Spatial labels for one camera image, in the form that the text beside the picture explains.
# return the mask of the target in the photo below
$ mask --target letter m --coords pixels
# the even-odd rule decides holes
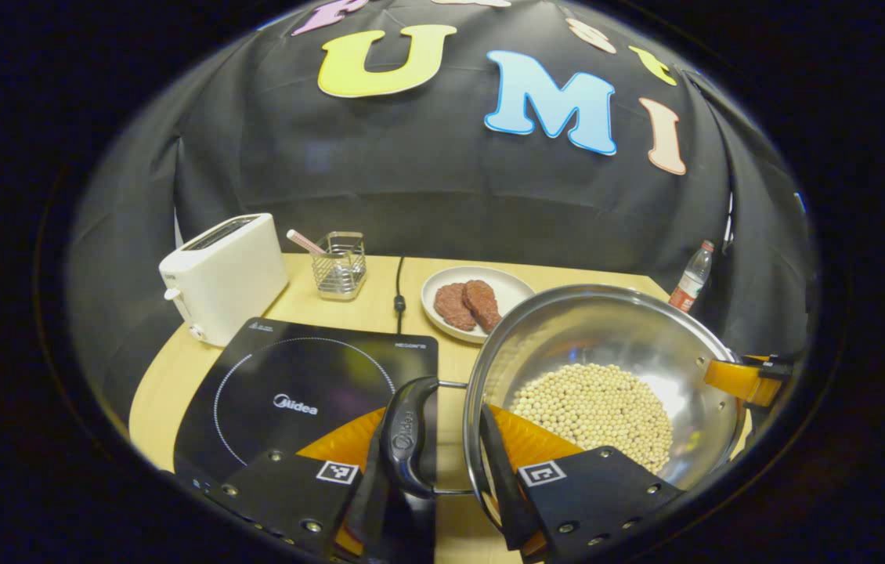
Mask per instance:
[[[617,144],[610,136],[610,96],[613,85],[586,72],[571,77],[563,89],[540,62],[511,51],[489,51],[488,58],[499,64],[499,106],[485,117],[485,125],[496,132],[527,136],[535,125],[526,117],[526,104],[533,105],[536,117],[549,138],[564,131],[572,115],[575,128],[568,140],[582,149],[614,154]]]

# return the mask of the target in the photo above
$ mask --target plate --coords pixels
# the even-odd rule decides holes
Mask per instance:
[[[442,315],[435,311],[435,293],[442,286],[453,284],[456,282],[467,282],[468,280],[483,280],[493,290],[495,290],[495,299],[499,302],[499,314],[505,317],[511,308],[516,307],[522,300],[529,298],[536,292],[519,278],[502,272],[494,268],[486,268],[482,266],[454,266],[446,270],[440,270],[429,276],[421,286],[421,309],[425,311],[425,315],[431,319],[432,323],[439,329],[442,329],[448,335],[463,339],[466,342],[483,343],[488,339],[488,333],[478,325],[471,331],[464,331],[449,325],[443,321]]]

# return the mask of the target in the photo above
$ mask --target table surface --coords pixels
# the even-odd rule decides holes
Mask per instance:
[[[320,325],[393,333],[397,318],[393,311],[396,295],[397,257],[367,257],[367,282],[356,299],[347,302],[321,299],[317,295],[307,254],[283,255],[289,283],[262,317],[295,324]],[[454,266],[477,265],[497,268],[525,281],[541,292],[568,284],[610,284],[632,288],[667,301],[669,295],[650,278],[545,266],[458,261],[447,259],[404,259],[400,272],[400,293],[407,302],[403,333],[431,335],[439,342],[439,379],[466,382],[481,346],[462,342],[446,335],[429,321],[421,308],[421,286],[432,274]],[[164,344],[132,400],[128,427],[130,440],[157,468],[174,471],[174,445],[178,427],[196,389],[223,349],[197,342],[183,324]],[[439,390],[438,476],[442,488],[465,489],[470,486],[464,465],[463,424],[464,392]],[[746,421],[738,453],[751,425]],[[488,517],[474,496],[443,496],[436,502],[435,561],[521,563],[518,552],[508,552],[502,536],[490,525]]]

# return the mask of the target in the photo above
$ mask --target pan handle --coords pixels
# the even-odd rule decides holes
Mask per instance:
[[[440,381],[433,376],[417,378],[400,386],[383,414],[381,452],[390,478],[403,492],[417,497],[471,495],[474,490],[436,488],[425,481],[418,470],[418,460],[425,446],[425,401],[439,386],[467,388],[465,383]]]

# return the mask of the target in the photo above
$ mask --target white toaster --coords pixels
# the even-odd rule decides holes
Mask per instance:
[[[271,214],[221,222],[164,258],[160,271],[164,299],[178,308],[189,333],[217,346],[260,317],[288,282]]]

